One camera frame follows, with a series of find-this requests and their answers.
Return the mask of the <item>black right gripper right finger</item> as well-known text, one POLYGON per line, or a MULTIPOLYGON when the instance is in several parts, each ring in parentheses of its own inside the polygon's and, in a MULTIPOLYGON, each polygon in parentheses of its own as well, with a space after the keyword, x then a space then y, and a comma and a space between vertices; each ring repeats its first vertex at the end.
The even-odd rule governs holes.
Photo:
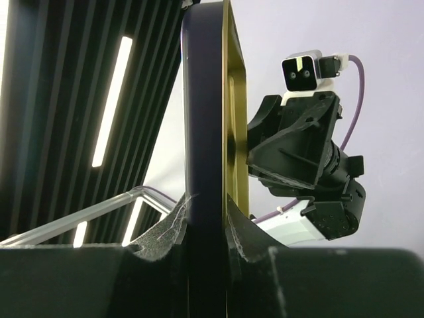
POLYGON ((422 317, 423 261, 392 248, 288 248, 227 200, 229 317, 422 317))

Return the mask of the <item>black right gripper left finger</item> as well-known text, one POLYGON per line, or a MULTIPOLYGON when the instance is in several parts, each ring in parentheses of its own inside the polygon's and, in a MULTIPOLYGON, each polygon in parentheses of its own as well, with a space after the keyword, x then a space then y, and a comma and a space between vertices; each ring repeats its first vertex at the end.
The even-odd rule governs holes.
POLYGON ((1 316, 187 317, 187 202, 126 246, 1 246, 1 316))

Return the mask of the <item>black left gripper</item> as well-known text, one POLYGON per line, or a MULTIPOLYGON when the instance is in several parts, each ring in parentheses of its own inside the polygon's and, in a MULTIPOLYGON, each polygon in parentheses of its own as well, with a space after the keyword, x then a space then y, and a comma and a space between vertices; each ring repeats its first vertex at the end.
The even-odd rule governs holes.
POLYGON ((249 173, 297 189, 332 188, 364 173, 363 157, 349 158, 333 141, 342 118, 332 91, 311 97, 263 98, 247 126, 249 173))

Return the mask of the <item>gold tin lid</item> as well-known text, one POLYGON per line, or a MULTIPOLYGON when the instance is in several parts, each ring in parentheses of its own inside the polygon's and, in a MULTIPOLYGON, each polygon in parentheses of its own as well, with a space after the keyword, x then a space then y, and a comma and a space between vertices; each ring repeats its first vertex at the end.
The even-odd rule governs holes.
POLYGON ((246 70, 229 1, 199 3, 181 31, 191 317, 227 316, 227 209, 249 212, 246 70))

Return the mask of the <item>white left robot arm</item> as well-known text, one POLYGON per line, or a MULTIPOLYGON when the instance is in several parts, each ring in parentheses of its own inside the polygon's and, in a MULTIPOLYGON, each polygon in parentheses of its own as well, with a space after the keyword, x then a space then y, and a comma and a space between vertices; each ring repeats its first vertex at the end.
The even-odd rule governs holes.
POLYGON ((267 95, 248 124, 248 173, 276 197, 306 200, 300 212, 327 240, 354 234, 366 191, 363 156, 348 156, 332 140, 339 97, 267 95))

